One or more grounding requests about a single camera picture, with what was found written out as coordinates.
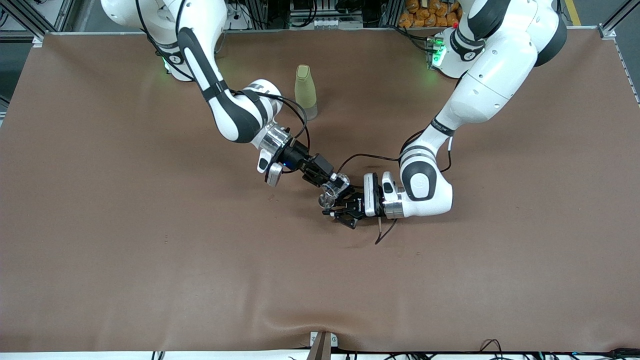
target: metal frame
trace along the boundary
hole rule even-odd
[[[640,0],[625,0],[622,5],[609,17],[609,20],[598,26],[602,40],[611,40],[616,37],[616,26],[627,17],[640,4]]]
[[[30,4],[20,0],[0,0],[0,5],[9,13],[23,28],[30,31],[34,37],[40,40],[46,33],[56,31],[47,19]],[[7,33],[22,33],[21,31],[7,31]],[[11,37],[11,34],[3,34],[3,37]]]
[[[627,79],[629,80],[629,85],[631,85],[631,91],[633,91],[634,96],[636,97],[636,101],[638,103],[638,106],[640,106],[640,95],[638,95],[638,92],[636,90],[636,86],[634,85],[633,80],[631,80],[631,75],[629,74],[629,70],[627,69],[627,63],[625,63],[625,59],[622,58],[622,53],[620,52],[620,48],[618,47],[618,42],[616,41],[616,39],[613,39],[613,44],[615,44],[616,46],[616,50],[618,52],[618,56],[620,57],[620,62],[622,62],[622,67],[625,69],[625,74],[627,75]]]
[[[244,2],[249,14],[251,14],[251,22],[254,29],[264,29],[267,22],[266,5],[261,0],[245,0]]]
[[[56,23],[53,24],[53,27],[56,28],[56,31],[65,30],[67,23],[70,18],[70,13],[73,10],[73,6],[75,5],[76,0],[63,0],[62,7],[58,12],[58,18],[56,19]]]
[[[9,99],[5,98],[4,95],[0,95],[0,105],[4,106],[5,108],[8,108]]]
[[[7,16],[13,18],[13,15],[9,12],[9,9],[5,8],[3,3],[0,1],[0,8],[7,13]],[[0,42],[31,42],[33,39],[33,34],[29,32],[29,30],[1,30],[0,31]]]

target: black cable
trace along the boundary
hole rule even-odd
[[[307,17],[307,19],[302,23],[302,25],[294,25],[294,24],[291,24],[291,22],[289,22],[290,27],[304,28],[305,26],[311,24],[316,19],[316,15],[318,14],[318,5],[316,3],[316,0],[309,0],[309,1],[313,4],[313,7],[309,8],[309,16]]]
[[[424,129],[417,131],[415,134],[409,136],[405,141],[404,144],[402,144],[402,147],[400,148],[400,152],[402,152],[404,150],[404,148],[412,141],[414,141],[418,136],[422,135],[422,133],[424,132]]]
[[[447,158],[449,159],[449,166],[445,167],[443,170],[441,170],[440,172],[445,172],[447,170],[449,170],[451,168],[451,150],[447,150]]]
[[[366,158],[374,158],[374,159],[380,159],[380,160],[387,160],[387,161],[399,161],[399,158],[388,158],[386,156],[379,156],[379,155],[372,155],[372,154],[354,154],[351,155],[347,160],[344,160],[344,162],[342,163],[342,165],[340,165],[340,167],[338,168],[338,170],[336,172],[340,172],[342,170],[342,168],[344,168],[345,165],[347,165],[347,163],[349,161],[351,161],[353,158],[357,158],[358,156],[364,156]]]
[[[380,26],[381,28],[390,28],[390,29],[394,29],[397,32],[399,32],[402,36],[404,37],[410,37],[410,38],[414,38],[416,40],[427,40],[428,37],[419,37],[418,35],[411,35],[409,34],[409,31],[407,29],[402,30],[401,28],[398,28],[395,25],[382,25]]]
[[[486,349],[491,344],[495,344],[496,346],[498,346],[498,351],[500,353],[502,353],[502,347],[500,346],[500,342],[497,339],[484,340],[482,345],[481,345],[480,352],[482,352],[484,349]]]
[[[160,54],[160,56],[162,56],[162,59],[164,59],[164,62],[169,64],[170,67],[174,68],[178,73],[182,74],[185,78],[189,79],[190,81],[193,81],[193,77],[187,75],[184,71],[178,69],[173,64],[173,62],[171,62],[168,58],[166,58],[166,56],[164,55],[162,50],[160,50],[160,47],[158,47],[158,45],[156,44],[156,41],[154,40],[154,38],[149,33],[149,30],[147,29],[147,25],[145,24],[145,19],[142,16],[142,10],[140,9],[140,0],[136,0],[136,9],[138,11],[138,18],[140,19],[140,24],[142,25],[142,29],[141,30],[144,31],[145,34],[147,34],[147,39],[155,47],[157,53]],[[176,27],[175,32],[176,32],[176,36],[177,36],[177,33],[178,33],[178,20],[176,20],[176,22],[175,22],[175,27]]]
[[[222,50],[222,47],[225,45],[225,40],[227,39],[227,32],[226,31],[222,31],[222,40],[220,40],[220,45],[216,46],[213,49],[213,55],[217,55],[220,50]]]
[[[269,25],[269,22],[264,22],[264,21],[260,21],[258,19],[256,19],[255,17],[253,17],[250,12],[247,12],[240,4],[238,4],[238,2],[236,2],[236,11],[238,9],[238,6],[240,6],[240,9],[242,10],[243,13],[245,13],[247,16],[249,16],[249,19],[251,19],[254,22],[257,22],[260,25]]]
[[[9,20],[9,13],[5,12],[3,9],[0,9],[0,11],[2,11],[0,13],[0,21],[2,21],[2,24],[0,24],[0,28],[2,28],[6,24],[6,21]]]
[[[164,359],[164,351],[158,351],[158,358],[157,360],[163,360]],[[151,360],[156,360],[156,352],[152,352],[151,353]]]
[[[394,226],[396,225],[396,222],[398,222],[398,219],[395,218],[394,221],[391,223],[391,226],[387,229],[387,231],[385,231],[384,234],[382,234],[382,232],[378,233],[378,238],[376,239],[376,242],[374,243],[374,245],[379,244],[382,241],[382,239],[385,238],[385,236],[389,233],[389,231],[391,231],[391,229],[394,228]]]
[[[429,50],[425,47],[420,46],[420,44],[418,44],[417,42],[415,42],[416,39],[414,39],[413,35],[409,34],[409,31],[407,29],[404,29],[404,35],[411,41],[411,43],[413,44],[413,46],[417,47],[418,49],[424,51],[425,53],[435,53],[434,50]]]
[[[362,24],[371,24],[372,22],[378,22],[380,18],[378,17],[376,20],[363,21]]]
[[[309,138],[309,135],[308,135],[308,129],[307,129],[307,124],[308,124],[307,112],[302,107],[302,105],[300,105],[297,102],[289,99],[288,97],[284,97],[282,95],[265,94],[265,93],[262,93],[262,92],[256,92],[256,94],[258,94],[259,96],[268,97],[270,99],[279,100],[283,104],[287,105],[298,116],[300,121],[302,121],[302,128],[300,129],[300,131],[298,131],[298,134],[296,134],[296,136],[294,136],[294,138],[295,139],[299,138],[300,135],[302,135],[302,132],[306,131],[307,132],[307,148],[309,148],[311,146],[310,138]],[[302,112],[302,115],[300,115],[300,113],[297,110],[295,110],[293,108],[293,106],[291,104],[289,104],[289,103],[297,106],[298,109],[300,109],[300,112]]]

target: electrical cable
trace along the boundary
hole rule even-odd
[[[404,144],[402,144],[402,147],[400,148],[400,152],[402,152],[404,150],[404,148],[412,141],[414,141],[418,136],[422,135],[422,133],[424,132],[425,129],[419,130],[417,131],[415,134],[409,136],[405,141]]]
[[[359,154],[351,155],[349,158],[347,158],[347,160],[344,160],[344,162],[342,163],[342,165],[340,165],[340,167],[338,168],[338,170],[336,172],[340,172],[342,170],[342,168],[344,168],[344,166],[347,165],[347,163],[349,161],[351,161],[354,158],[357,158],[358,156],[364,156],[366,158],[374,158],[374,159],[387,160],[387,161],[399,161],[400,160],[400,158],[388,158],[386,156],[359,153]]]
[[[260,25],[269,25],[269,22],[264,22],[264,21],[260,21],[258,19],[256,19],[255,17],[253,17],[250,12],[247,12],[247,10],[245,10],[241,5],[238,5],[238,2],[236,2],[236,11],[238,11],[238,6],[240,6],[240,9],[242,10],[242,12],[244,14],[246,14],[247,16],[249,16],[249,19],[251,19],[252,21],[260,24]]]
[[[443,173],[451,168],[451,145],[453,143],[453,136],[449,138],[449,144],[447,145],[447,158],[449,159],[449,165],[445,167],[440,173]]]
[[[482,345],[480,347],[479,352],[482,352],[484,349],[486,349],[491,344],[495,344],[496,346],[498,346],[498,351],[500,352],[500,354],[502,354],[502,347],[500,346],[500,342],[498,341],[498,339],[487,339],[487,340],[484,340],[482,342]]]
[[[140,9],[140,0],[136,0],[136,10],[138,11],[138,18],[140,19],[140,24],[142,25],[142,31],[145,32],[145,34],[147,34],[147,40],[149,40],[149,42],[155,47],[157,53],[162,56],[162,59],[164,59],[164,62],[169,64],[170,67],[174,68],[179,74],[182,74],[185,78],[189,79],[190,81],[193,81],[193,77],[187,75],[184,71],[178,69],[178,67],[176,67],[173,62],[171,62],[171,60],[169,60],[165,55],[164,52],[162,52],[162,50],[160,50],[160,47],[158,47],[158,45],[156,44],[156,41],[154,40],[154,38],[151,36],[151,34],[149,33],[149,29],[147,29],[147,25],[145,24],[145,19],[142,16],[142,10]],[[175,33],[176,36],[178,34],[178,19],[175,21]]]
[[[307,17],[307,19],[302,23],[302,25],[295,25],[295,24],[291,24],[291,22],[289,22],[289,26],[292,28],[304,28],[305,26],[311,24],[315,19],[316,19],[316,15],[318,13],[318,5],[316,3],[316,0],[309,0],[312,4],[313,7],[309,7],[309,16]]]
[[[213,55],[217,55],[222,50],[222,47],[225,45],[226,39],[227,39],[227,32],[222,31],[222,40],[220,40],[220,45],[217,46],[215,49],[213,49]]]
[[[424,51],[426,53],[435,53],[436,52],[435,50],[427,49],[425,47],[422,47],[420,44],[418,44],[416,42],[417,40],[427,41],[428,37],[419,37],[417,35],[411,35],[411,34],[409,34],[409,31],[406,28],[398,28],[397,26],[394,26],[394,25],[384,25],[384,26],[381,26],[381,28],[390,28],[390,29],[396,30],[398,33],[402,34],[402,36],[408,38],[411,41],[411,43],[413,44],[413,46],[417,47],[421,51]]]
[[[158,351],[158,358],[157,360],[163,360],[164,359],[164,351]],[[156,352],[152,352],[151,353],[151,360],[156,360]]]
[[[6,21],[9,19],[9,13],[5,12],[3,9],[0,9],[0,11],[2,11],[2,12],[0,12],[0,22],[2,22],[0,24],[0,28],[2,28],[6,24]]]
[[[300,129],[300,131],[298,131],[298,134],[296,134],[296,136],[294,136],[295,139],[299,138],[300,135],[302,135],[302,132],[306,131],[307,132],[307,140],[309,141],[309,136],[308,136],[308,129],[307,129],[307,124],[308,124],[308,119],[307,119],[307,112],[305,111],[305,109],[302,107],[302,105],[298,104],[297,102],[284,97],[282,95],[275,95],[275,94],[265,94],[262,92],[256,92],[257,95],[259,96],[264,96],[264,97],[268,97],[270,99],[275,99],[275,100],[279,100],[280,102],[282,102],[283,104],[287,105],[300,119],[300,121],[302,121],[302,128]],[[289,102],[295,106],[298,107],[298,109],[300,109],[300,112],[302,112],[302,115],[300,115],[300,113],[298,113],[297,110],[295,110],[293,108],[293,106],[291,104],[289,104]]]
[[[557,0],[556,3],[556,13],[558,14],[558,16],[562,16],[564,15],[564,18],[568,21],[571,22],[573,24],[573,21],[571,20],[571,18],[569,16],[567,16],[567,14],[564,12],[564,9],[566,9],[567,7],[565,6],[564,8],[562,7],[562,0]]]
[[[395,218],[394,221],[391,223],[391,226],[387,229],[387,231],[385,231],[384,234],[382,234],[382,232],[378,233],[378,238],[376,239],[376,242],[373,243],[373,245],[379,244],[382,241],[382,239],[384,239],[385,236],[389,233],[389,231],[391,231],[391,229],[393,229],[394,226],[396,226],[397,222],[398,222],[398,219]]]

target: black stripe on robot arm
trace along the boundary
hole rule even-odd
[[[558,27],[556,28],[556,32],[554,36],[551,38],[547,46],[545,46],[542,51],[538,53],[538,59],[536,60],[535,67],[539,67],[540,65],[544,65],[548,63],[551,59],[556,57],[560,50],[564,47],[564,43],[566,43],[566,35],[567,29],[566,24],[562,21],[562,17],[558,14]]]
[[[205,55],[202,46],[200,46],[200,42],[193,33],[193,30],[190,28],[181,28],[178,31],[178,45],[180,45],[180,50],[183,54],[185,54],[185,49],[189,49],[191,51],[191,54],[193,54],[193,57],[198,63],[197,65],[200,67],[200,70],[202,70],[202,74],[209,83],[209,88],[206,89],[203,89],[201,84],[198,83],[198,87],[200,87],[200,91],[202,92],[204,99],[208,102],[208,100],[215,97],[231,121],[236,125],[238,137],[235,140],[230,140],[237,143],[251,142],[251,140],[255,138],[255,135],[260,131],[260,123],[253,114],[238,106],[232,99],[230,99],[227,93],[225,93],[227,84],[224,83],[223,79],[218,79],[216,76],[216,73],[213,71],[211,64],[209,63],[209,59]],[[189,65],[191,73],[194,74],[195,72],[192,65],[188,61],[187,65]]]

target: gray floor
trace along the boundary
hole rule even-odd
[[[73,31],[108,31],[108,32],[132,32],[138,29],[126,28],[111,21],[102,10],[100,0],[83,0],[78,12]]]
[[[2,54],[0,56],[0,95],[2,97],[11,99],[30,49],[31,43],[0,43],[0,54]],[[0,111],[6,111],[6,109],[0,105]]]

